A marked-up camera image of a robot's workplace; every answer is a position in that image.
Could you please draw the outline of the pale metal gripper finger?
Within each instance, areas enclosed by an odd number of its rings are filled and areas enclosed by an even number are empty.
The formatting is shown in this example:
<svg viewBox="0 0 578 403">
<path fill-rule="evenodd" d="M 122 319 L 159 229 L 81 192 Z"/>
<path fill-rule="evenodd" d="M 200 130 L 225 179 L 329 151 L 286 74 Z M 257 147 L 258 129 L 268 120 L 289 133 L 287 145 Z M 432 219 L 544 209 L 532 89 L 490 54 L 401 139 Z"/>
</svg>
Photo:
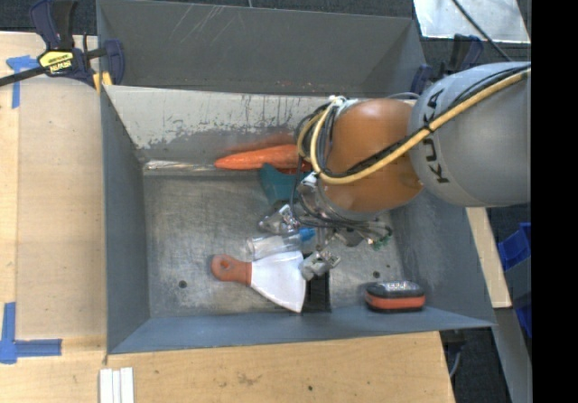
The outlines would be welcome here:
<svg viewBox="0 0 578 403">
<path fill-rule="evenodd" d="M 300 229 L 301 224 L 295 218 L 290 205 L 285 204 L 272 214 L 265 216 L 257 226 L 269 233 L 295 233 Z"/>
<path fill-rule="evenodd" d="M 328 249 L 316 250 L 300 263 L 299 269 L 305 280 L 312 280 L 314 277 L 328 273 L 340 262 L 341 257 L 332 254 Z"/>
</svg>

